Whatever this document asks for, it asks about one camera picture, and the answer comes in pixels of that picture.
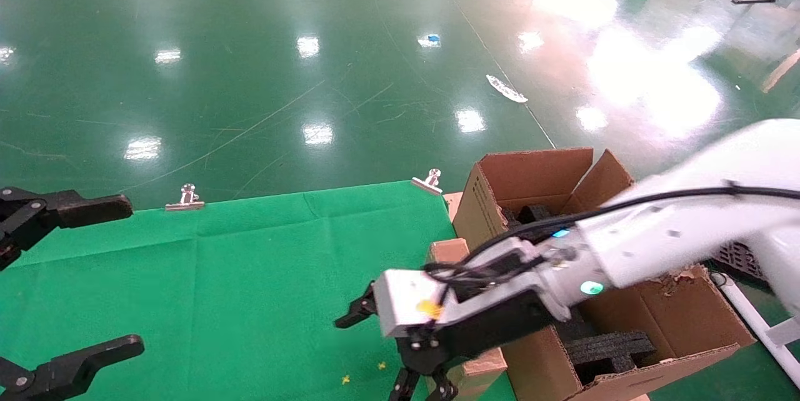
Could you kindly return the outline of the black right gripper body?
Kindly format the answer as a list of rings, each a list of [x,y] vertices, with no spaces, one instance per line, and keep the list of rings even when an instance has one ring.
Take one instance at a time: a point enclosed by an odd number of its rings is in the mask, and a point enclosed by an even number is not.
[[[440,327],[412,348],[410,338],[397,339],[404,367],[421,375],[448,370],[476,359],[488,350],[505,346],[556,322],[534,291],[523,291],[471,318]]]

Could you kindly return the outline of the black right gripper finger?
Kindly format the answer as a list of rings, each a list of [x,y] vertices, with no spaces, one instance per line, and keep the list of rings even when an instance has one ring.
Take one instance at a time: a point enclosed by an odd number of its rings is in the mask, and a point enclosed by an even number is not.
[[[426,376],[432,379],[436,387],[428,393],[426,400],[454,400],[458,397],[456,385],[449,379],[443,365],[412,368],[403,366],[398,370],[389,400],[412,400],[418,381]]]
[[[334,326],[340,329],[350,328],[372,315],[377,315],[377,307],[374,296],[374,282],[369,282],[364,293],[349,304],[345,315],[334,321]]]

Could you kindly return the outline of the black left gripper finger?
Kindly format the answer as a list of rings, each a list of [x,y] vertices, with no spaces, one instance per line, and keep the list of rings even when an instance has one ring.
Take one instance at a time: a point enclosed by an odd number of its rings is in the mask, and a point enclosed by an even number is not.
[[[2,400],[66,400],[85,394],[103,369],[144,352],[139,335],[100,342],[52,358],[34,370],[2,358]]]
[[[75,229],[127,219],[133,206],[124,194],[87,199],[75,190],[35,193],[3,187],[1,270],[16,262],[55,229]]]

